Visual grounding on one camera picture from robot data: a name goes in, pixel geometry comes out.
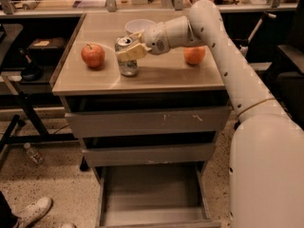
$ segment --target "can lid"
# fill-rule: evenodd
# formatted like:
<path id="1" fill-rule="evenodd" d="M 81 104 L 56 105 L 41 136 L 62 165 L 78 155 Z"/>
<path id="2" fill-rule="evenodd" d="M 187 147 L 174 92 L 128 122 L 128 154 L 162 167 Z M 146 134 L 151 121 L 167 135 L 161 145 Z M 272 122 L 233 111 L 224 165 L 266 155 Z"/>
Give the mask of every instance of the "can lid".
<path id="1" fill-rule="evenodd" d="M 126 47 L 126 46 L 129 46 L 132 42 L 133 42 L 133 40 L 130 37 L 125 36 L 125 37 L 119 38 L 117 41 L 117 44 L 121 47 Z"/>
<path id="2" fill-rule="evenodd" d="M 26 142 L 23 146 L 24 146 L 25 148 L 30 148 L 30 143 L 29 143 L 29 142 Z"/>

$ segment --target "drawer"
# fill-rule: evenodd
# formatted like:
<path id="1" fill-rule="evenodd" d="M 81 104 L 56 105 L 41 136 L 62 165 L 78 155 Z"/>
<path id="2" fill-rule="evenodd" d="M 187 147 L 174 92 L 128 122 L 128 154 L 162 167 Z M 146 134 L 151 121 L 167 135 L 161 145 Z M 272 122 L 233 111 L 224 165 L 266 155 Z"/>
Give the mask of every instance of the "drawer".
<path id="1" fill-rule="evenodd" d="M 227 105 L 225 90 L 164 91 L 66 96 L 71 112 L 120 111 L 137 109 L 213 107 Z"/>
<path id="2" fill-rule="evenodd" d="M 76 138 L 221 130 L 228 106 L 67 113 Z"/>
<path id="3" fill-rule="evenodd" d="M 101 169 L 97 227 L 220 227 L 194 163 Z"/>
<path id="4" fill-rule="evenodd" d="M 215 132 L 84 139 L 83 150 L 89 167 L 204 162 L 216 149 Z"/>

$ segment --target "black chair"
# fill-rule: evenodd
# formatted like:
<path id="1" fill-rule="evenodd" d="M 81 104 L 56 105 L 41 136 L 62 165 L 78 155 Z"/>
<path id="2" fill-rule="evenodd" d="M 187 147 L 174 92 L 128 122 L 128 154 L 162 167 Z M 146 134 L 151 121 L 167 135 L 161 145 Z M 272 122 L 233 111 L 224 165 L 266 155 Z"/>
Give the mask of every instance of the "black chair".
<path id="1" fill-rule="evenodd" d="M 304 129 L 304 0 L 299 0 L 285 45 L 262 75 L 266 86 Z"/>

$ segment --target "open drawer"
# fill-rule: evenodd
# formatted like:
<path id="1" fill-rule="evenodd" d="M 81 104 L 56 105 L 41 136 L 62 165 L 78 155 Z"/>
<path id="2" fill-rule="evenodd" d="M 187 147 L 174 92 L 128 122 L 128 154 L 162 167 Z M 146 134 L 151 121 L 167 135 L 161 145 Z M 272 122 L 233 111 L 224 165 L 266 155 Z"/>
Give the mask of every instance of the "open drawer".
<path id="1" fill-rule="evenodd" d="M 220 227 L 195 163 L 103 167 L 97 227 Z"/>

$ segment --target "white sneaker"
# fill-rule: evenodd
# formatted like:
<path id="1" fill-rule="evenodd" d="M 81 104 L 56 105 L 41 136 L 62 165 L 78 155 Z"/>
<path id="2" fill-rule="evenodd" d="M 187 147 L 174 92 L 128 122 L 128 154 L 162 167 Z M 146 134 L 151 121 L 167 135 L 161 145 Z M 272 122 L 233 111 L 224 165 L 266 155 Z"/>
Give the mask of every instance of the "white sneaker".
<path id="1" fill-rule="evenodd" d="M 68 224 L 64 224 L 60 228 L 76 228 L 76 225 L 74 225 L 73 223 L 68 223 Z"/>
<path id="2" fill-rule="evenodd" d="M 36 202 L 28 205 L 23 211 L 14 214 L 18 217 L 18 228 L 26 228 L 33 222 L 38 221 L 45 216 L 51 208 L 53 201 L 48 197 L 38 199 Z"/>

